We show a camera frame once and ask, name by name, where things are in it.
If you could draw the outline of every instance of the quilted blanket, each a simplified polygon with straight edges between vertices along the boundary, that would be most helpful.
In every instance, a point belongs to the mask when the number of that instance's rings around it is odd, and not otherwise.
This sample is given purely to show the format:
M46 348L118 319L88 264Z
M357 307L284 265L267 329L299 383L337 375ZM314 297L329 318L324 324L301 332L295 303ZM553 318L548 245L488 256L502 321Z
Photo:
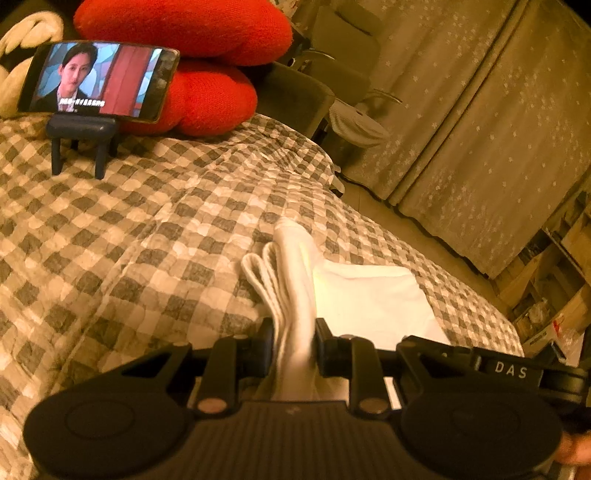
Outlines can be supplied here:
M341 202L330 158L257 115L225 137L125 137L104 180L94 146L51 176L44 119L0 124L0 479L22 480L45 396L179 340L210 347L266 312L239 262L287 216L326 258L409 268L452 344L522 355L486 300Z

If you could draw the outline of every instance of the wooden floor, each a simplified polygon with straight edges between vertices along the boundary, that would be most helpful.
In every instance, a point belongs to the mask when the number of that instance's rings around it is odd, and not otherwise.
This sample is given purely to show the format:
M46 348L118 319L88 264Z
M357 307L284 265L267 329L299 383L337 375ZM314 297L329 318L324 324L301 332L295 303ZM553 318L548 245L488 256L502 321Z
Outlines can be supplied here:
M444 242L429 235L416 220L405 217L397 210L376 200L365 188L346 181L343 183L345 194L341 199L347 205L420 251L425 257L487 299L502 314L507 315L508 308L495 295L491 282L473 267L471 268L465 259L455 254Z

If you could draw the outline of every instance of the man on phone screen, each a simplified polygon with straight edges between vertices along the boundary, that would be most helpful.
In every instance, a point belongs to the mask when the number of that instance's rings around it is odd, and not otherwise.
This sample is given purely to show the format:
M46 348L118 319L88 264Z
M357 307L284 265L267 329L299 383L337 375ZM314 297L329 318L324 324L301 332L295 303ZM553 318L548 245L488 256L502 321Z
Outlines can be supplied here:
M92 43L77 43L67 51L57 68L60 84L33 105L37 112L98 112L97 107L83 106L88 95L80 90L80 84L92 70L98 49Z

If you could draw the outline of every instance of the smartphone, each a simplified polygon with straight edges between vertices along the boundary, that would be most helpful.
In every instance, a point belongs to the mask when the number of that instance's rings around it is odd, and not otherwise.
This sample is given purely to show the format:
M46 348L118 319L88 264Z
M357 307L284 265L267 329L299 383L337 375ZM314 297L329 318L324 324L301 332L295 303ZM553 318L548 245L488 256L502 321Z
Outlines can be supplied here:
M100 41L39 46L18 110L156 123L180 54L171 48Z

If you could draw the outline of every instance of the screw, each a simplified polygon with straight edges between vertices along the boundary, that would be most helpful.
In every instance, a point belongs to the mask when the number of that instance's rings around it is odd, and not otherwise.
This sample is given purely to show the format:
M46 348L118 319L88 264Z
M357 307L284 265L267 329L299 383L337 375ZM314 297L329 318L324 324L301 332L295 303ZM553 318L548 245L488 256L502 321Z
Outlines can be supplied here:
M374 397L364 398L361 402L359 402L359 408L361 408L361 410L363 410L365 413L372 415L384 413L389 406L389 403L385 400Z
M221 413L228 407L225 400L221 398L204 398L197 404L197 408L203 413L210 415Z

